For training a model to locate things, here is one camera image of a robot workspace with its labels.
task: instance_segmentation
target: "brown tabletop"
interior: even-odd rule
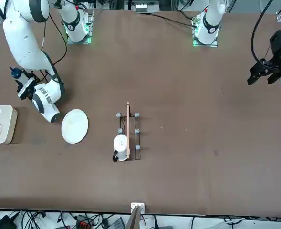
[[[56,65],[67,88],[62,118],[75,108],[89,118],[76,145],[62,138],[61,121],[48,123],[17,97],[9,71],[17,64],[1,27],[0,104],[19,116],[12,144],[0,145],[0,208],[129,212],[144,202],[148,213],[281,216],[281,86],[246,82],[258,16],[226,14],[219,47],[194,48],[187,27],[100,12],[92,44],[68,45]],[[32,27],[41,43],[43,24]],[[280,28],[264,16],[259,57]],[[51,20],[44,50],[53,61],[64,52]],[[141,160],[114,163],[116,113],[127,101],[141,115]]]

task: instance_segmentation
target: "wooden dowel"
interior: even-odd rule
[[[126,138],[127,138],[127,149],[126,157],[130,158],[130,104],[126,103]]]

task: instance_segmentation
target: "white plate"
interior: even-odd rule
[[[86,114],[74,109],[67,113],[62,122],[62,136],[70,144],[81,142],[88,129],[88,119]]]

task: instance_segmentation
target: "white cup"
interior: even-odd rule
[[[114,154],[113,161],[125,161],[127,160],[127,137],[125,135],[117,135],[114,139]]]

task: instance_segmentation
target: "blue knob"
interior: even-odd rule
[[[11,75],[12,75],[13,78],[15,78],[15,79],[20,78],[20,76],[22,74],[21,69],[19,69],[19,68],[11,68],[11,67],[10,67],[10,69],[11,69]]]

